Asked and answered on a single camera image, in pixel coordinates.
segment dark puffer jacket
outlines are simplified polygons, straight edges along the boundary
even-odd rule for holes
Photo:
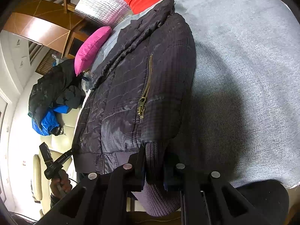
[[[41,121],[45,117],[49,108],[58,97],[61,98],[59,104],[68,105],[65,97],[65,90],[73,85],[74,97],[77,106],[69,107],[77,108],[80,104],[81,92],[78,88],[81,77],[76,77],[74,70],[74,59],[67,59],[61,64],[53,67],[48,73],[41,77],[37,84],[32,87],[29,96],[29,115],[35,123],[41,127]]]
[[[132,20],[94,72],[73,140],[77,172],[112,172],[119,166],[117,153],[137,152],[141,144],[146,144],[147,176],[160,172],[196,64],[192,32],[173,5],[174,0],[163,0]],[[164,194],[162,184],[146,184],[143,192],[152,215],[178,208],[179,197]]]

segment blue fabric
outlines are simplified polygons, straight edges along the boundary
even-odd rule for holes
[[[70,107],[66,105],[58,105],[57,107],[52,108],[53,111],[57,113],[67,113]]]
[[[37,124],[34,122],[34,120],[31,120],[32,122],[32,128],[40,135],[47,136],[50,135],[50,132],[56,128],[59,127],[59,123],[57,122],[56,116],[52,109],[49,109],[46,116],[43,118],[41,124],[42,128],[39,129]]]

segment black clothing pile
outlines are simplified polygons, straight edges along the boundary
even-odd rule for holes
[[[49,108],[56,104],[78,108],[81,103],[81,76],[76,77],[74,59],[53,67],[32,87],[29,96],[29,116],[39,128]]]

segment hand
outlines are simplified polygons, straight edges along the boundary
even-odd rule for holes
[[[51,179],[51,183],[50,183],[50,189],[51,189],[52,194],[59,199],[61,199],[62,196],[57,188],[57,184],[60,183],[60,186],[66,193],[70,192],[72,189],[71,181],[68,179],[69,175],[63,169],[61,170],[61,173],[62,173],[61,179],[53,178],[53,179]]]

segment gray fabric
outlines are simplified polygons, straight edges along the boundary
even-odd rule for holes
[[[116,43],[119,24],[94,70]],[[196,44],[191,101],[171,149],[234,186],[300,181],[300,25],[280,0],[175,0]]]

